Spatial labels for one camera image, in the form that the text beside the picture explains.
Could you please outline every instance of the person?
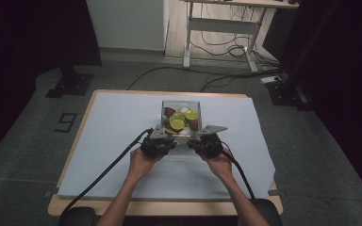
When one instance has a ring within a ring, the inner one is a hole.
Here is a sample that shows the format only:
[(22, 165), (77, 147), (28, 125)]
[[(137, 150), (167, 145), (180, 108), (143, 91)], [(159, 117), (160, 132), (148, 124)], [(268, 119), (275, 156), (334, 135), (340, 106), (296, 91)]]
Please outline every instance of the person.
[[(237, 210), (239, 221), (243, 226), (269, 225), (258, 210), (239, 188), (232, 174), (232, 163), (223, 154), (211, 159), (202, 157), (211, 171), (222, 181), (228, 190), (231, 200)], [(140, 179), (146, 176), (161, 158), (147, 158), (140, 148), (130, 153), (130, 166), (127, 176), (116, 198), (111, 202), (105, 213), (100, 218), (97, 226), (121, 226), (123, 225), (125, 211), (131, 200), (134, 188)]]

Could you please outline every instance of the dark curtain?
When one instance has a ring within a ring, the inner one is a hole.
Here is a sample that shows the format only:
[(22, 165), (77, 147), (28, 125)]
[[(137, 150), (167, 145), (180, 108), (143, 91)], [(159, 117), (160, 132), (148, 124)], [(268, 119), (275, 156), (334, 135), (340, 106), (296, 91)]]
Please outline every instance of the dark curtain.
[(35, 90), (62, 65), (101, 66), (85, 0), (0, 1), (0, 140)]
[(362, 179), (362, 4), (304, 0), (281, 62)]

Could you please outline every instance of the forearm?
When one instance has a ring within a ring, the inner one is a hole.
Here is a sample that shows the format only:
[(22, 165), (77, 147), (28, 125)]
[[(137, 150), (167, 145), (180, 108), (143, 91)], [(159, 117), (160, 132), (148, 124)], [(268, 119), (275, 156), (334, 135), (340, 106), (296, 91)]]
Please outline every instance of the forearm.
[(222, 182), (230, 194), (231, 200), (237, 210), (239, 220), (243, 226), (269, 225), (269, 223), (263, 218), (260, 212), (258, 212), (255, 206), (239, 188), (234, 177), (222, 179)]
[(111, 202), (105, 213), (102, 215), (97, 226), (121, 226), (128, 204), (131, 201), (132, 193), (138, 180), (127, 177), (117, 193), (116, 198)]

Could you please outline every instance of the clear plastic box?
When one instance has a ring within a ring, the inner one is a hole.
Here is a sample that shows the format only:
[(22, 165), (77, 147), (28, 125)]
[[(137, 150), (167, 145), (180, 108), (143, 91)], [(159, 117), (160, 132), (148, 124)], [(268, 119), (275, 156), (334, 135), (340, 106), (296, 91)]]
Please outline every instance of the clear plastic box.
[(200, 103), (164, 100), (160, 127), (178, 139), (197, 138), (198, 133), (202, 131)]

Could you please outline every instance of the hand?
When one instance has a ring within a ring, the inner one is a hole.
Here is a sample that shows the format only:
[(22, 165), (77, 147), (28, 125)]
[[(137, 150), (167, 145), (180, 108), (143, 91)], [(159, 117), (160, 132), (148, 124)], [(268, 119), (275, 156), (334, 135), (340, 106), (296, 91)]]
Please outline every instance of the hand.
[[(223, 149), (226, 153), (231, 155), (231, 152), (228, 149)], [(206, 161), (210, 167), (210, 170), (224, 182), (224, 180), (232, 179), (232, 163), (229, 158), (224, 154), (220, 154), (214, 158), (205, 158), (201, 156), (202, 160)]]
[(146, 176), (161, 158), (148, 158), (140, 148), (130, 153), (130, 167), (128, 169), (127, 178), (139, 181), (142, 177)]

